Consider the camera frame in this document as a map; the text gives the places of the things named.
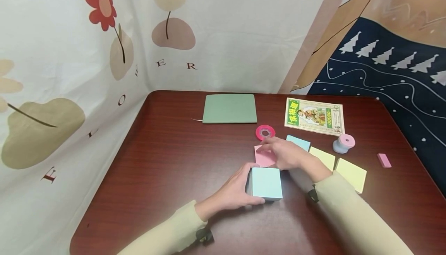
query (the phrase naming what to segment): person's left hand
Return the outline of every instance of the person's left hand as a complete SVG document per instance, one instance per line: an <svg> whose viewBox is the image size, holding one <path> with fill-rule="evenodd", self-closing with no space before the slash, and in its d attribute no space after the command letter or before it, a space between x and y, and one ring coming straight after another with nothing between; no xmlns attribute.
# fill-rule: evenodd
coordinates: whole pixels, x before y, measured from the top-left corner
<svg viewBox="0 0 446 255"><path fill-rule="evenodd" d="M222 209L238 209L246 205L260 205L265 203L261 197L246 194L245 186L249 170L258 167L255 163L246 163L235 172L223 186L213 195Z"/></svg>
<svg viewBox="0 0 446 255"><path fill-rule="evenodd" d="M207 221L218 211L224 209L238 209L246 205L260 205L265 203L261 197L249 196L245 186L249 170L258 167L255 163L246 163L235 172L225 184L208 199L196 204L197 215Z"/></svg>

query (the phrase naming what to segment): pink sticky note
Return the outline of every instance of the pink sticky note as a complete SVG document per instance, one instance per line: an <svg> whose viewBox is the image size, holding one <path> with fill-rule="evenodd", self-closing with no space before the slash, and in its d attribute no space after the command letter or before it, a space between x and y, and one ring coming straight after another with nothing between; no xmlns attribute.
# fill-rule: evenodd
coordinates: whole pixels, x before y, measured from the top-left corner
<svg viewBox="0 0 446 255"><path fill-rule="evenodd" d="M387 155L385 155L384 153L378 153L378 159L384 168L391 168L391 164L389 159L387 158Z"/></svg>
<svg viewBox="0 0 446 255"><path fill-rule="evenodd" d="M254 153L256 154L256 163L260 167L270 167L276 163L276 155L271 151L257 152L257 149L261 146L254 147Z"/></svg>

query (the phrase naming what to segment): sticky note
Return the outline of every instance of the sticky note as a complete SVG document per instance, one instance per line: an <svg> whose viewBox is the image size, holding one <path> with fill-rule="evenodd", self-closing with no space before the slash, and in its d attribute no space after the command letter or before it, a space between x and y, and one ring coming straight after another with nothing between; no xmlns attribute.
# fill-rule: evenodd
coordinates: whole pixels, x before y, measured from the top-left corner
<svg viewBox="0 0 446 255"><path fill-rule="evenodd" d="M331 155L330 153L326 153L324 151L321 151L320 149L317 149L316 147L310 147L309 153L319 158L325 166L330 169L330 171L333 170L335 167L335 156Z"/></svg>
<svg viewBox="0 0 446 255"><path fill-rule="evenodd" d="M271 151L257 152L257 149L259 147L261 147L261 146L259 145L259 146L254 147L254 153L256 155L256 163L260 167L270 167L271 165L276 163L277 158L273 152L271 152Z"/></svg>
<svg viewBox="0 0 446 255"><path fill-rule="evenodd" d="M387 155L385 155L384 153L378 153L378 159L384 168L391 168L391 164L389 159L387 158Z"/></svg>
<svg viewBox="0 0 446 255"><path fill-rule="evenodd" d="M364 189L365 176L367 171L361 167L356 166L343 158L338 159L338 164L336 165L336 170L341 176L344 177L355 190L361 194Z"/></svg>
<svg viewBox="0 0 446 255"><path fill-rule="evenodd" d="M305 140L296 138L296 137L291 136L291 135L288 135L288 136L286 137L286 140L295 143L296 145L298 145L298 146L301 147L302 149L306 150L307 152L308 152L308 150L309 150L310 142L308 142L308 141L305 141Z"/></svg>
<svg viewBox="0 0 446 255"><path fill-rule="evenodd" d="M279 169L252 168L250 186L252 196L262 197L265 200L282 199L282 183Z"/></svg>

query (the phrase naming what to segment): navy blue fabric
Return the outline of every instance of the navy blue fabric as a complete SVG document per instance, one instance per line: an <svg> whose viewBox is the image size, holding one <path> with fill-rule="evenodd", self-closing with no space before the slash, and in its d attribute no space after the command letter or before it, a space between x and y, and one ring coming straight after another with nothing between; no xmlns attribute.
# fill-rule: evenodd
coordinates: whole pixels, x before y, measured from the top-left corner
<svg viewBox="0 0 446 255"><path fill-rule="evenodd" d="M361 34L353 52L342 54L339 48L358 32ZM358 58L355 53L376 39L379 41L369 57ZM391 47L395 48L387 64L375 64L372 58ZM438 55L427 73L391 67L414 52L416 55L408 67ZM430 77L444 70L446 49L406 40L373 21L359 18L320 72L309 94L379 98L446 196L446 86L432 83Z"/></svg>

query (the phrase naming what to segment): hand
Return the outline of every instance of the hand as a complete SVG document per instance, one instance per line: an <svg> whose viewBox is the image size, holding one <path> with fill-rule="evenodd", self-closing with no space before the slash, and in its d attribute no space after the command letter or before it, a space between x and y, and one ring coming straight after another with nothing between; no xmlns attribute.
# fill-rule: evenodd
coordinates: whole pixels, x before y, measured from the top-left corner
<svg viewBox="0 0 446 255"><path fill-rule="evenodd" d="M196 212L201 220L207 221L218 211L238 209L246 205L264 204L265 199L249 196L245 192L249 170L258 167L255 163L246 163L235 172L225 184L208 199L196 204Z"/></svg>
<svg viewBox="0 0 446 255"><path fill-rule="evenodd" d="M257 152L272 151L277 157L276 164L272 165L271 168L280 170L302 168L306 163L319 160L293 142L277 137L267 137L260 144L262 146L257 149Z"/></svg>

